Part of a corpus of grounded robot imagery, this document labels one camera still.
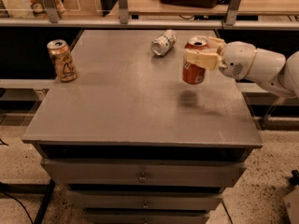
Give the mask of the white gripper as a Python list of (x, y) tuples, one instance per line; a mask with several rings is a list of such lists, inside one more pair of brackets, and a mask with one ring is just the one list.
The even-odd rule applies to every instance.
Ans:
[(186, 61), (198, 67), (220, 71), (227, 77), (240, 80), (249, 72), (256, 56), (256, 48), (248, 43), (225, 43), (221, 38), (207, 36), (207, 53), (186, 51)]

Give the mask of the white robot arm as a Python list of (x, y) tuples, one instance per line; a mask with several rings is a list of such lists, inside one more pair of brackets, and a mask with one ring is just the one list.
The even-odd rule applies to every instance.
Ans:
[(196, 35), (189, 40), (192, 48), (184, 51), (184, 60), (196, 67), (219, 69), (226, 77), (246, 79), (278, 97), (299, 97), (299, 52), (289, 58), (234, 41)]

